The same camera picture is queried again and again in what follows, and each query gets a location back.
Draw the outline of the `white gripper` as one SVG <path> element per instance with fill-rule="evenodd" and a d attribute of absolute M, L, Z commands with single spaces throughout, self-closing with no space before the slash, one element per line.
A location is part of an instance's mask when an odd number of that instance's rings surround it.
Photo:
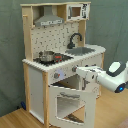
<path fill-rule="evenodd" d="M 76 73 L 88 82 L 96 82 L 97 77 L 103 70 L 97 66 L 77 67 Z"/>

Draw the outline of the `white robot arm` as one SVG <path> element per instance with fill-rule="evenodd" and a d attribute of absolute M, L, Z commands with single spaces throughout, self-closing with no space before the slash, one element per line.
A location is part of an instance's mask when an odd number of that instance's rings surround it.
<path fill-rule="evenodd" d="M 128 62 L 113 62 L 107 70 L 98 66 L 77 67 L 76 73 L 90 83 L 97 83 L 106 89 L 120 93 L 128 84 Z"/>

